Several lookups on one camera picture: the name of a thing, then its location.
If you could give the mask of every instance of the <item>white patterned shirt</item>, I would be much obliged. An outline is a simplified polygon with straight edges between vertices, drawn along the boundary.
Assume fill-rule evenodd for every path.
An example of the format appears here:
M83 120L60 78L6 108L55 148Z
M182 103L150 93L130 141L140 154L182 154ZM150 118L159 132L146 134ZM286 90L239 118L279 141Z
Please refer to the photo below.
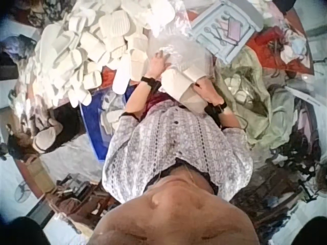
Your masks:
M246 134L237 128L223 131L208 115L195 115L177 102L153 106L139 122L122 116L111 139L102 174L104 188L125 203L143 194L161 171L182 159L219 187L229 201L252 174Z

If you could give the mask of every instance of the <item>person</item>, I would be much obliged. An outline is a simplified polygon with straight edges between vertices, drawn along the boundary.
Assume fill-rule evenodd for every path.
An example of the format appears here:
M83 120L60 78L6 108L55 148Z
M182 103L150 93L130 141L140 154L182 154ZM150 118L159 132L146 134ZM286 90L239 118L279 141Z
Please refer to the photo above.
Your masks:
M102 183L122 204L88 244L259 244L249 217L228 202L251 177L246 134L212 82L199 79L193 89L219 114L193 114L169 96L148 108L167 57L151 59L148 82L120 117Z

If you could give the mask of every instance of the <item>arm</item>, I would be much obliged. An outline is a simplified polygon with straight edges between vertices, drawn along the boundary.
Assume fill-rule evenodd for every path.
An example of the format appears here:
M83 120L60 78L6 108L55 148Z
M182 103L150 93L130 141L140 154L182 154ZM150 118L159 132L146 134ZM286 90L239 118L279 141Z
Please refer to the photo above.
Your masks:
M170 65L169 63L166 63L168 57L169 55L164 56L162 51L156 53L156 55L151 59L149 69L144 77L157 80ZM137 114L137 117L142 114L150 91L151 87L146 82L140 82L129 98L125 111Z
M216 92L212 82L208 78L201 78L196 82L193 89L207 102L212 103L213 106L222 105L224 99ZM223 113L219 115L210 116L217 121L215 117L219 118L222 127L226 128L241 128L241 125L234 115L234 113L227 107Z

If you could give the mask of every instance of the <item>hand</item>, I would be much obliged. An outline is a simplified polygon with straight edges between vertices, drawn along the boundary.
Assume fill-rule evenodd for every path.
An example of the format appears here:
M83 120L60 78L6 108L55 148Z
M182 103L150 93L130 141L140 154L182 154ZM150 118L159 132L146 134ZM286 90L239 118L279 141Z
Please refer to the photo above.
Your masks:
M224 103L223 97L216 92L213 83L208 78L199 79L194 84L193 89L204 100L209 103L212 103L214 106L222 105Z
M171 65L166 63L170 54L164 56L162 50L155 54L155 56L150 60L150 65L145 77L158 79L161 74Z

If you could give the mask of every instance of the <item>blue tray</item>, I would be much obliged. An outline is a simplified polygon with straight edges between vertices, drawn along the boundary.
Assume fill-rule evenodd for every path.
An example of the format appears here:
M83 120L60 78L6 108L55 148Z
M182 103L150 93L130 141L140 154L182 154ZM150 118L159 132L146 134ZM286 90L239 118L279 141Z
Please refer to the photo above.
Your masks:
M105 88L96 91L92 95L91 104L89 104L88 106L83 106L82 104L80 104L81 114L86 128L86 133L92 145L93 151L101 164L104 164L110 144L110 139L112 138L112 135L106 135L106 139L104 140L100 127L102 97L106 94L108 89L109 88ZM127 88L126 93L123 97L125 99L125 103L126 101L128 101L134 89L135 86L129 86Z

